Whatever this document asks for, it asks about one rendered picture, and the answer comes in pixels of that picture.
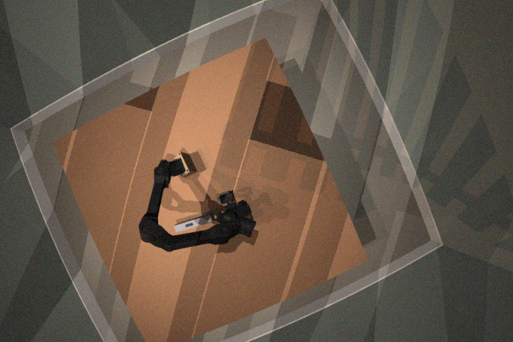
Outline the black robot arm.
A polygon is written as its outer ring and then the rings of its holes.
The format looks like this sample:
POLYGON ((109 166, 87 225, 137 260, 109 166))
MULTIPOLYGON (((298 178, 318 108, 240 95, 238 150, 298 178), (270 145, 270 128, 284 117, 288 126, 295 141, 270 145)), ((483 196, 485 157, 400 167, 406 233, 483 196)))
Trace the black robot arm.
POLYGON ((185 166, 182 158, 173 161, 161 160, 160 164, 154 169, 154 187, 149 201, 146 214, 139 223, 140 238, 147 243, 164 249, 166 252, 173 252, 177 249, 193 247, 203 244, 226 244, 237 233, 246 237, 252 235, 256 221, 245 217, 252 211, 247 201, 238 202, 236 207, 237 215, 233 211, 218 212, 216 221, 221 222, 207 230, 190 232, 186 234, 177 234, 172 236, 161 225, 158 224, 160 204, 162 201, 163 190, 169 188, 171 176, 175 177, 185 172, 185 166))

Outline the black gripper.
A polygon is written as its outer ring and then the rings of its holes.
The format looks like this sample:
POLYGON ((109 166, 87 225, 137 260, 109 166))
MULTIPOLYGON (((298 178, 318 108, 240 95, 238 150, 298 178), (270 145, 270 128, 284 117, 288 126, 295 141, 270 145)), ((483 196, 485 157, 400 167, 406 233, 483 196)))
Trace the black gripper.
POLYGON ((220 200, 221 204, 227 203, 227 205, 224 206, 224 213, 228 212, 228 211, 233 211, 237 215, 237 219, 238 219, 238 214, 236 213, 236 210, 233 208, 233 207, 236 207, 237 204, 232 203, 232 201, 235 201, 233 192, 228 192, 226 194, 220 195, 219 200, 220 200), (231 202, 231 204, 230 204, 230 202, 231 202))

